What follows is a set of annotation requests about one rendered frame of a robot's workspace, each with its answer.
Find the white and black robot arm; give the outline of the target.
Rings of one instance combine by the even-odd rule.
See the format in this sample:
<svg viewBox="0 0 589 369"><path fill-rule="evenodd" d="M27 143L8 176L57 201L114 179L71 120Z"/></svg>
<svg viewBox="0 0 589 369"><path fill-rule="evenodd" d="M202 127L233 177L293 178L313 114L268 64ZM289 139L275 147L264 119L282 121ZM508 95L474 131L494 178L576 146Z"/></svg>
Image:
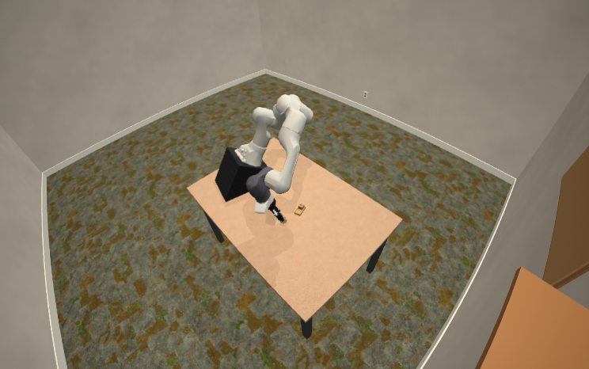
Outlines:
<svg viewBox="0 0 589 369"><path fill-rule="evenodd" d="M253 140L235 150L241 161L249 165L261 166L264 153L271 139L270 133L267 133L268 127L280 130L278 135L279 143L287 153L282 172L271 167L264 167L259 172L260 174L253 175L246 181L246 188L250 195L256 199L256 213L267 213L270 204L274 200L270 189L278 194L283 194L290 189L300 153L299 140L305 125L310 123L313 115L312 110L307 108L300 102L298 96L293 94L282 95L274 105L273 110L258 107L253 111L253 120L256 124L256 133Z"/></svg>

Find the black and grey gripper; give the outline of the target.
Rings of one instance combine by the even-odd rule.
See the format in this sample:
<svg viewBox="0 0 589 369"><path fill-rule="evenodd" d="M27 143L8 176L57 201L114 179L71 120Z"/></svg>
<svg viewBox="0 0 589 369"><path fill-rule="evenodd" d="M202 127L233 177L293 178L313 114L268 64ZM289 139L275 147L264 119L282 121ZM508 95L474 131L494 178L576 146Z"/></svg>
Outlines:
<svg viewBox="0 0 589 369"><path fill-rule="evenodd" d="M276 206L276 200L274 199L273 202L270 204L268 210L272 210L272 213L274 214L274 216L281 221L283 224L287 222L287 220L283 217L283 214L281 213L281 210L278 210L278 207ZM275 213L274 213L275 212Z"/></svg>

